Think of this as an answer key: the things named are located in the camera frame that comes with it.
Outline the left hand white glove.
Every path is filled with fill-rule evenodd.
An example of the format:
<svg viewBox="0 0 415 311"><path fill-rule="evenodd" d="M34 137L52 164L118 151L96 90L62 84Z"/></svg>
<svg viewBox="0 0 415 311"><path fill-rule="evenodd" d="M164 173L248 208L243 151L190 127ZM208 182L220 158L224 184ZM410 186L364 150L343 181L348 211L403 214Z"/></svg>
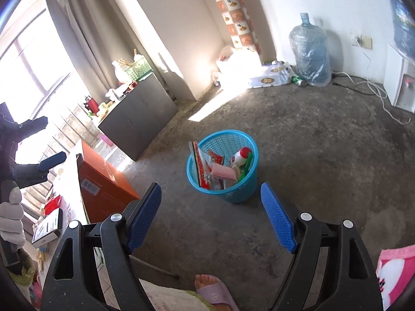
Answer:
<svg viewBox="0 0 415 311"><path fill-rule="evenodd" d="M21 205L22 195L19 187L15 187L9 194L9 200L0 205L1 238L22 248L25 245L23 227L24 210Z"/></svg>

